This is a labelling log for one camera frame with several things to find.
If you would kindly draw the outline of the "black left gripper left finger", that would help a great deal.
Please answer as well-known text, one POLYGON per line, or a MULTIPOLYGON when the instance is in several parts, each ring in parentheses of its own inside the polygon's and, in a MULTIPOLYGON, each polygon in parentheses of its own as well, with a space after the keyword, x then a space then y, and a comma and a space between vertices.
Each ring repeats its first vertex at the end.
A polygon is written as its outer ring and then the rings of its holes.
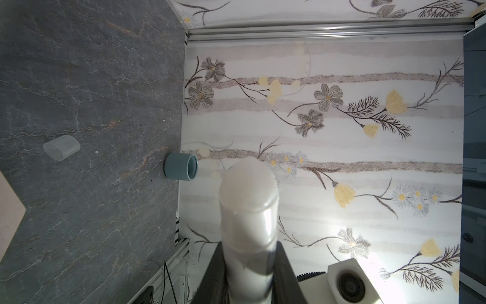
POLYGON ((219 242, 192 299, 192 304, 226 303, 230 303, 229 287, 226 278, 223 246, 219 242))

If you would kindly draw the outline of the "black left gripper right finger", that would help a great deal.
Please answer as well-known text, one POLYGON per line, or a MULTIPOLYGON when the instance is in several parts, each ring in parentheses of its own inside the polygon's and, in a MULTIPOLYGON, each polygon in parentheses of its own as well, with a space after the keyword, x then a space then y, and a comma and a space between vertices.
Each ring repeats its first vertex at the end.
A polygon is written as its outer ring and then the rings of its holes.
POLYGON ((273 265, 272 303, 305 304, 297 278, 281 242, 277 242, 273 265))

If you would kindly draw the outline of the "white glue stick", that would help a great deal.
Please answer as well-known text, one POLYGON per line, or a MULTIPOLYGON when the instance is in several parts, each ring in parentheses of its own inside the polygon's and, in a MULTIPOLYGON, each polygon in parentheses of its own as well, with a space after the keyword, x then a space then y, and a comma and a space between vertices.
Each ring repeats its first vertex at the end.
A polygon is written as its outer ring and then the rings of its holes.
POLYGON ((231 303, 270 303, 277 247, 279 190, 271 170, 240 160, 219 189, 221 242, 231 303))

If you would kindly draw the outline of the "clear glue stick cap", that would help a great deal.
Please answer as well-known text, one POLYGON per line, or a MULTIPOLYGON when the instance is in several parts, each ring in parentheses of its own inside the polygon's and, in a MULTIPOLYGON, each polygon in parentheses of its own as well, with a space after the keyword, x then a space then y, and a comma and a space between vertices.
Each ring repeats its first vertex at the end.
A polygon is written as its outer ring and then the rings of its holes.
POLYGON ((63 161, 80 150, 80 143, 70 135, 62 135, 43 144, 46 154, 55 161, 63 161))

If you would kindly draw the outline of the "pink paper envelope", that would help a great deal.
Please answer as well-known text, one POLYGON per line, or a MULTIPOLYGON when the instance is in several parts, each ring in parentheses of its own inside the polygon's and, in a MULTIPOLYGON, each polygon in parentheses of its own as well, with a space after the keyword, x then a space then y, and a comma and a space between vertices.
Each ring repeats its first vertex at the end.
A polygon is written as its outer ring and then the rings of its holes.
POLYGON ((1 260, 5 256, 13 237, 26 213, 24 204, 20 201, 9 182, 1 173, 1 260))

